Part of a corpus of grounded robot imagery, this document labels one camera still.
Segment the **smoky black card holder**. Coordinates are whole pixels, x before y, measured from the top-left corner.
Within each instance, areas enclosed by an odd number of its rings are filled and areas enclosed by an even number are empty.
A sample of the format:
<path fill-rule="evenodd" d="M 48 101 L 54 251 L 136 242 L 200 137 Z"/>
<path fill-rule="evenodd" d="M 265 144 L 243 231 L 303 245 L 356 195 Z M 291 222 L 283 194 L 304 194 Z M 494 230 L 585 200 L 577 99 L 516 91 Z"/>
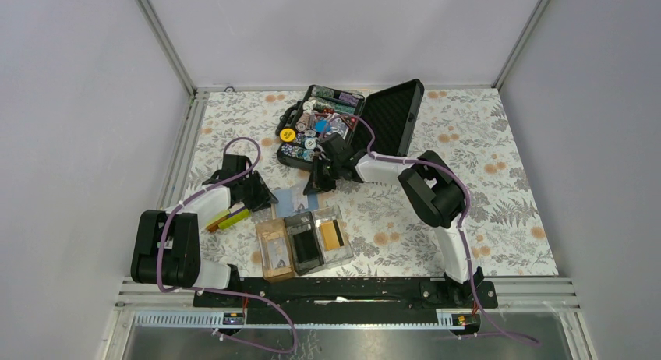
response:
<path fill-rule="evenodd" d="M 286 217 L 284 222 L 292 247 L 295 272 L 303 276 L 321 270 L 324 262 L 312 214 L 296 214 Z"/>

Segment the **silver magnetic stripe cards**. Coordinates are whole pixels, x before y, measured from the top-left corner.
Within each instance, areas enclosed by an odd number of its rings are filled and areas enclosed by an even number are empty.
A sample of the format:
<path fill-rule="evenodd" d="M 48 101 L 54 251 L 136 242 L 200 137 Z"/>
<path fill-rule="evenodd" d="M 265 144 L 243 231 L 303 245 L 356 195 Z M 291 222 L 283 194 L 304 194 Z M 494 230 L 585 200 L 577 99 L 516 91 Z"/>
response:
<path fill-rule="evenodd" d="M 268 265 L 272 270 L 291 266 L 288 250 L 284 238 L 267 240 Z"/>

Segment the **yellow round poker chip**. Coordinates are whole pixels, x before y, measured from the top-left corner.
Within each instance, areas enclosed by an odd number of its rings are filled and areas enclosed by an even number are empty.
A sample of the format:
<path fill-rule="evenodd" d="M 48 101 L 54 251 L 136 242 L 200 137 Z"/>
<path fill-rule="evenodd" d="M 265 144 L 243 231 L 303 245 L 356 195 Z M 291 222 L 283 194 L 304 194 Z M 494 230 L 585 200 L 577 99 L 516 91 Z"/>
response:
<path fill-rule="evenodd" d="M 291 143 L 296 139 L 297 132 L 294 129 L 284 128 L 279 133 L 279 138 L 284 143 Z"/>

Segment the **blue round poker chip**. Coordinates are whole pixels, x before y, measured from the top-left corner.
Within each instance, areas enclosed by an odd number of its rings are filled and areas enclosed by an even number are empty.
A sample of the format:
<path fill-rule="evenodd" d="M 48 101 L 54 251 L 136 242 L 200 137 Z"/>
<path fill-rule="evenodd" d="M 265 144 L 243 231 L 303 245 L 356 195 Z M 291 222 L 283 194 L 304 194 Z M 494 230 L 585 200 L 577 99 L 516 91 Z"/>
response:
<path fill-rule="evenodd" d="M 331 130 L 331 124 L 327 120 L 319 120 L 315 124 L 315 130 L 320 136 L 323 136 Z"/>

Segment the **black VIP cards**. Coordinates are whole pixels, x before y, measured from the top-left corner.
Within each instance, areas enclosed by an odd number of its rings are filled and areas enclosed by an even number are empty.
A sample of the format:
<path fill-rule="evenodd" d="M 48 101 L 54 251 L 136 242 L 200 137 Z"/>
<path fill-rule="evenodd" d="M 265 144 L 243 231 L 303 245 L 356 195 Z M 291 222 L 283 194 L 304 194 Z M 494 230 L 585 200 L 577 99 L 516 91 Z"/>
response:
<path fill-rule="evenodd" d="M 320 251 L 312 230 L 293 235 L 295 254 L 300 263 L 319 263 Z"/>

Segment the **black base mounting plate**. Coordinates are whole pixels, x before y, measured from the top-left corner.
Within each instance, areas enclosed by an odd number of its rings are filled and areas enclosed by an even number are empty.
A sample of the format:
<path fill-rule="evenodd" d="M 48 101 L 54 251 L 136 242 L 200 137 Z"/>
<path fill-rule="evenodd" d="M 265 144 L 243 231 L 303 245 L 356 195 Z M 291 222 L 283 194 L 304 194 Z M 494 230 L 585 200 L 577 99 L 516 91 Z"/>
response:
<path fill-rule="evenodd" d="M 231 292 L 249 298 L 204 292 L 193 306 L 237 309 L 252 325 L 436 324 L 437 310 L 472 313 L 478 303 L 498 306 L 494 284 L 479 278 L 473 291 L 468 284 L 433 277 L 296 277 L 269 283 L 242 277 Z"/>

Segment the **black poker chip case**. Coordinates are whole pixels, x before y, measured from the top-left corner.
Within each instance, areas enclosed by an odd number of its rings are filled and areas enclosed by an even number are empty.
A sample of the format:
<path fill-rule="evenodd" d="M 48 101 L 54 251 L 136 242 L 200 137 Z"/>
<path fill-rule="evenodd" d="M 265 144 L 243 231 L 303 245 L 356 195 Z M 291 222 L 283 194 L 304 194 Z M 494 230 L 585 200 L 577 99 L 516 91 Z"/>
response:
<path fill-rule="evenodd" d="M 311 171 L 313 149 L 320 137 L 315 130 L 319 120 L 331 123 L 326 136 L 337 133 L 356 150 L 367 148 L 370 140 L 375 139 L 373 152 L 404 157 L 411 145 L 423 94 L 424 86 L 419 79 L 367 96 L 311 85 L 303 99 L 280 117 L 276 133 L 290 128 L 297 136 L 291 143 L 281 142 L 277 160 L 291 168 Z"/>

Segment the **amber transparent card holder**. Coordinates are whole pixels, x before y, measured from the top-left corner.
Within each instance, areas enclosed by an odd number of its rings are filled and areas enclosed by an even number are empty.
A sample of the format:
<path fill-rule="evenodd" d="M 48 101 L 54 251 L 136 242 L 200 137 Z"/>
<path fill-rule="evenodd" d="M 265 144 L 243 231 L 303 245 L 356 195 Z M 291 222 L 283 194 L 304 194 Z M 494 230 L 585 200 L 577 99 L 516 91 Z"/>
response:
<path fill-rule="evenodd" d="M 293 278 L 295 270 L 284 220 L 276 218 L 256 224 L 256 235 L 260 244 L 263 278 L 269 283 Z"/>

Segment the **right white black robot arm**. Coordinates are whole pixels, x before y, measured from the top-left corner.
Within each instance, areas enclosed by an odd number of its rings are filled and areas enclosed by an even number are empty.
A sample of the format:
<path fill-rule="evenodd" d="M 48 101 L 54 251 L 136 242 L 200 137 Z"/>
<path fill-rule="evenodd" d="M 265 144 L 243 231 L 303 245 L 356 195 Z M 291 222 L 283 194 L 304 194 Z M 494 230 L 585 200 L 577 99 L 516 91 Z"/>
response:
<path fill-rule="evenodd" d="M 410 158 L 375 153 L 371 146 L 356 150 L 337 133 L 319 139 L 303 193 L 333 191 L 338 180 L 402 188 L 415 214 L 436 234 L 444 273 L 452 280 L 447 286 L 448 299 L 466 307 L 478 296 L 472 280 L 472 254 L 462 229 L 470 206 L 467 188 L 431 150 Z"/>

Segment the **clear transparent card holder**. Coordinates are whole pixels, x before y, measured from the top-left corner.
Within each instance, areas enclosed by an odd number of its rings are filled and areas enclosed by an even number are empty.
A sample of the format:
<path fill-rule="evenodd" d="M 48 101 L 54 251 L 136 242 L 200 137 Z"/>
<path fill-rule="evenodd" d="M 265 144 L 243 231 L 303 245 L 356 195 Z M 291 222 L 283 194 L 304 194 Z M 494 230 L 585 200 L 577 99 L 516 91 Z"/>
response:
<path fill-rule="evenodd" d="M 354 253 L 339 206 L 320 208 L 312 215 L 324 267 L 330 269 L 350 263 Z"/>

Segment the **gold magnetic stripe cards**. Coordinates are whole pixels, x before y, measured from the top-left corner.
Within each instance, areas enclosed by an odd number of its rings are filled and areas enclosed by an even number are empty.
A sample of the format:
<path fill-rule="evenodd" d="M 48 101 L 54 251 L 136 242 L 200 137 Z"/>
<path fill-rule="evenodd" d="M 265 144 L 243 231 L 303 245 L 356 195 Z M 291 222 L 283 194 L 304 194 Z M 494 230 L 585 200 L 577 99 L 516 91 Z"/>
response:
<path fill-rule="evenodd" d="M 337 220 L 321 222 L 319 225 L 319 230 L 324 248 L 327 251 L 339 249 L 345 246 L 340 224 Z"/>

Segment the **colourful sticky note stack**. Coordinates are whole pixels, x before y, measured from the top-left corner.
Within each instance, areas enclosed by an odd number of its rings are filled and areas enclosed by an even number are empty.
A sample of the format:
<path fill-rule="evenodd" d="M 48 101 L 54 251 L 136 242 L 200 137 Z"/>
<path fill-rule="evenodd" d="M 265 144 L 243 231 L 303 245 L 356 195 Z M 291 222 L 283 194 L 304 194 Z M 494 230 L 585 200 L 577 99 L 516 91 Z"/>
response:
<path fill-rule="evenodd" d="M 219 230 L 230 228 L 240 221 L 251 216 L 251 212 L 244 206 L 237 210 L 224 210 L 216 214 L 205 226 L 206 230 L 214 233 Z"/>

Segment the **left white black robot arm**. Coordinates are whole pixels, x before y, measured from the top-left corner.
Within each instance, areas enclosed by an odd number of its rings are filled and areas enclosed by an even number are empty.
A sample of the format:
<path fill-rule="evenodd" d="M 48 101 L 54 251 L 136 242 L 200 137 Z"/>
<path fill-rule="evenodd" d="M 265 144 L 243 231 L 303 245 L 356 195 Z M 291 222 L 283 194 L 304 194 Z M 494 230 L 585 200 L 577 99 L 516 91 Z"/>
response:
<path fill-rule="evenodd" d="M 242 286 L 231 278 L 230 265 L 203 259 L 200 231 L 234 205 L 256 212 L 277 202 L 248 157 L 224 155 L 221 169 L 203 182 L 200 191 L 166 210 L 146 210 L 140 215 L 131 278 L 170 288 L 212 289 L 220 304 L 234 305 L 241 298 Z"/>

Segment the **floral patterned table mat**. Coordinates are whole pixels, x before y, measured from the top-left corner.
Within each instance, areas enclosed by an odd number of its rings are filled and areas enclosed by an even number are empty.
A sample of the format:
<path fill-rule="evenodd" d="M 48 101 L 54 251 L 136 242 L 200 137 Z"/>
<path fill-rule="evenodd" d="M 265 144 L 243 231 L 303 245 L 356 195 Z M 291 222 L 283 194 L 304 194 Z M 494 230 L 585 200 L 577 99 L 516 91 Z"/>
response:
<path fill-rule="evenodd" d="M 281 164 L 275 129 L 304 92 L 214 92 L 204 101 L 186 195 L 221 166 L 222 150 L 260 159 L 272 190 L 304 185 L 308 173 Z M 488 276 L 557 274 L 550 244 L 498 92 L 427 90 L 409 156 L 432 150 L 467 185 L 472 199 L 464 230 L 473 262 Z M 325 277 L 439 276 L 444 261 L 433 230 L 397 186 L 341 181 L 322 197 L 339 206 L 353 259 Z"/>

